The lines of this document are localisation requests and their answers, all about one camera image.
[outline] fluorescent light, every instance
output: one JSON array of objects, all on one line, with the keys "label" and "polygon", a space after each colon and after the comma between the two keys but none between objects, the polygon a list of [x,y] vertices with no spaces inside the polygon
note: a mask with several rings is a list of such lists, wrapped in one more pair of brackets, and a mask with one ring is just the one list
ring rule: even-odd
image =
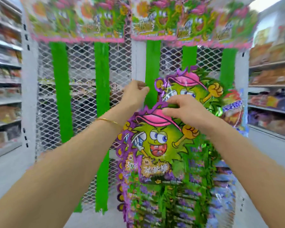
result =
[{"label": "fluorescent light", "polygon": [[251,9],[262,12],[281,0],[255,0],[249,6]]}]

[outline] green strip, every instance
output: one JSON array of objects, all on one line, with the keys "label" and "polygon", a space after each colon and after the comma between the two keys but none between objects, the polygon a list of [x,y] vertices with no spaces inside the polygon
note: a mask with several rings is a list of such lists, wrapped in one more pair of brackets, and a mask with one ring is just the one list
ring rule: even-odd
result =
[{"label": "green strip", "polygon": [[147,41],[145,82],[150,87],[150,91],[146,96],[145,105],[150,109],[157,102],[157,91],[154,82],[159,77],[160,72],[160,45],[161,41]]},{"label": "green strip", "polygon": [[[68,56],[65,43],[50,42],[49,46],[53,56],[61,142],[65,143],[73,137]],[[82,212],[81,200],[74,212]]]},{"label": "green strip", "polygon": [[[96,70],[96,103],[97,116],[100,117],[110,109],[110,71],[109,71],[109,45],[95,42],[95,70]],[[97,172],[97,189],[95,211],[102,213],[108,210],[108,182],[109,152],[105,156]]]},{"label": "green strip", "polygon": [[197,51],[197,46],[183,46],[182,70],[185,70],[185,68],[188,67],[188,70],[190,71],[190,66],[196,65]]},{"label": "green strip", "polygon": [[237,49],[224,49],[221,62],[220,82],[225,90],[232,88]]}]

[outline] person's left arm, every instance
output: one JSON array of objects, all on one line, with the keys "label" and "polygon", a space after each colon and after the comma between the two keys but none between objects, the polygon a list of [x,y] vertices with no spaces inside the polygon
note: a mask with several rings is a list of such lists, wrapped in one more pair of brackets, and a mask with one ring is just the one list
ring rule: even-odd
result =
[{"label": "person's left arm", "polygon": [[149,91],[132,81],[119,104],[50,151],[0,199],[0,228],[63,228],[121,132]]}]

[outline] person's right arm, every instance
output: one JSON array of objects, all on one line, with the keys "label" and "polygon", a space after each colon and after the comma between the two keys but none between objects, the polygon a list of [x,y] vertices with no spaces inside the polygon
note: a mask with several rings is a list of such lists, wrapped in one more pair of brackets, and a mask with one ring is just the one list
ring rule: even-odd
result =
[{"label": "person's right arm", "polygon": [[232,126],[189,95],[168,100],[180,107],[163,113],[206,134],[230,166],[270,228],[285,228],[285,168],[255,148]]}]

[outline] bracelet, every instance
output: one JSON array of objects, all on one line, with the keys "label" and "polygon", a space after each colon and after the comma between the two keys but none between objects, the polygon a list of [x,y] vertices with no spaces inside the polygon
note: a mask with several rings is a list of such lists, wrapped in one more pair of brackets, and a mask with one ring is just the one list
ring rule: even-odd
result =
[{"label": "bracelet", "polygon": [[114,121],[109,120],[109,119],[106,119],[106,118],[96,118],[95,121],[97,121],[97,120],[103,120],[103,121],[106,121],[106,122],[111,122],[111,123],[114,123],[114,124],[120,126],[121,128],[123,128],[123,126],[121,126],[121,125],[118,124],[117,122],[114,122]]}]

